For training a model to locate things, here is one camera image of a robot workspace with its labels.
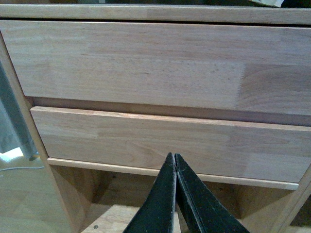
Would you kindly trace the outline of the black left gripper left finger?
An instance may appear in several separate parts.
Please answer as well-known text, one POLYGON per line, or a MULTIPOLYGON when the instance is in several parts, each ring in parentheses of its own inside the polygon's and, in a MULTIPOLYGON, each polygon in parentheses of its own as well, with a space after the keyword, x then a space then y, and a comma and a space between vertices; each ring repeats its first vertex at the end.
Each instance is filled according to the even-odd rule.
POLYGON ((143 205, 125 228, 125 233, 172 233, 177 174, 175 157, 168 153, 143 205))

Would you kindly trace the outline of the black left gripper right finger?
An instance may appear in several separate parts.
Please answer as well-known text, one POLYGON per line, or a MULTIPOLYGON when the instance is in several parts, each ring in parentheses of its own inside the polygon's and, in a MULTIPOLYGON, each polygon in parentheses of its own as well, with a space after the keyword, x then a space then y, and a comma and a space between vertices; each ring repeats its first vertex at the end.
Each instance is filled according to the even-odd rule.
POLYGON ((175 154, 176 201, 182 233, 249 232, 213 195, 180 154, 175 154))

